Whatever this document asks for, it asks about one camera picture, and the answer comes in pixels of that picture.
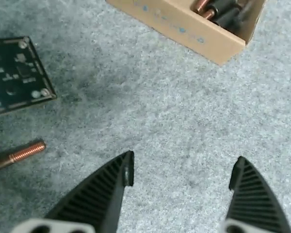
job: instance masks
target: black circuit board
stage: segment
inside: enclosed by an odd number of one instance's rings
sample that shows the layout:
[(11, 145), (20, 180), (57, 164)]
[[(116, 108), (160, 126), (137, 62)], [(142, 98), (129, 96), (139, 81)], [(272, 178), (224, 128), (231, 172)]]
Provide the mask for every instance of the black circuit board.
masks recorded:
[(0, 115), (56, 99), (28, 36), (0, 39)]

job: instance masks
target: copper standoff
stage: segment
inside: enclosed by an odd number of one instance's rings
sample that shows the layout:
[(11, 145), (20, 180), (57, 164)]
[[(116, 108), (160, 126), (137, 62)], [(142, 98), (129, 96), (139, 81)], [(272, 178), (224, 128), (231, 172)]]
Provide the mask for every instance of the copper standoff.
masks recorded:
[(35, 143), (25, 149), (22, 149), (18, 152), (15, 152), (13, 154), (9, 154), (8, 156), (4, 158), (0, 158), (0, 169), (7, 167), (9, 165), (12, 165), (14, 163), (20, 162), (24, 159), (27, 159), (28, 157), (35, 155), (37, 153), (40, 153), (44, 151), (46, 148), (46, 144), (41, 141), (38, 143)]
[(210, 10), (208, 10), (208, 11), (206, 11), (203, 15), (202, 15), (202, 17), (204, 17), (205, 19), (208, 19), (208, 20), (210, 20), (212, 17), (214, 17), (215, 16), (215, 11), (213, 10), (213, 9), (210, 9)]
[(195, 5), (195, 11), (198, 13), (198, 14), (201, 14), (202, 11), (204, 10), (205, 6), (207, 5), (207, 3), (209, 2), (210, 0), (198, 0), (198, 2), (196, 3)]

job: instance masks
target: brown cardboard box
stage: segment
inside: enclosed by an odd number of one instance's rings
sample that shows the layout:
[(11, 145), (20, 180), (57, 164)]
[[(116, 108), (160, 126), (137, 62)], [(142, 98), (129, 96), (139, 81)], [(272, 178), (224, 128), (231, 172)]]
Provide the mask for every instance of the brown cardboard box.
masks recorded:
[(266, 2), (255, 1), (249, 19), (236, 36), (193, 12), (196, 0), (106, 1), (220, 65), (250, 42)]

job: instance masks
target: ribbed plastic grip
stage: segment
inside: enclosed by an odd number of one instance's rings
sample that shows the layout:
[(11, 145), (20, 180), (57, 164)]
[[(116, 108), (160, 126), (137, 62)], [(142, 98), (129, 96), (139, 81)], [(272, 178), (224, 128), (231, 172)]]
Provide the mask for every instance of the ribbed plastic grip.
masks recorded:
[(86, 178), (46, 218), (87, 223), (96, 233), (115, 233), (125, 186), (134, 183), (134, 153), (112, 159)]
[(244, 157), (234, 165), (229, 189), (234, 190), (227, 217), (274, 233), (291, 233), (270, 187)]

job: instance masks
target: gray carpet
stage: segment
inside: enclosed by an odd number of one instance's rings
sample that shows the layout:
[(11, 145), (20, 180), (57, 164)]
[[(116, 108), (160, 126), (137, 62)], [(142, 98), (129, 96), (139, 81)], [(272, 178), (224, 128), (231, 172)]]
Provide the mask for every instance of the gray carpet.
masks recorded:
[(1, 0), (0, 37), (30, 35), (58, 100), (0, 117), (0, 151), (46, 152), (0, 171), (0, 233), (44, 216), (134, 150), (119, 233), (215, 233), (238, 156), (291, 224), (291, 0), (269, 1), (253, 41), (219, 67), (103, 0)]

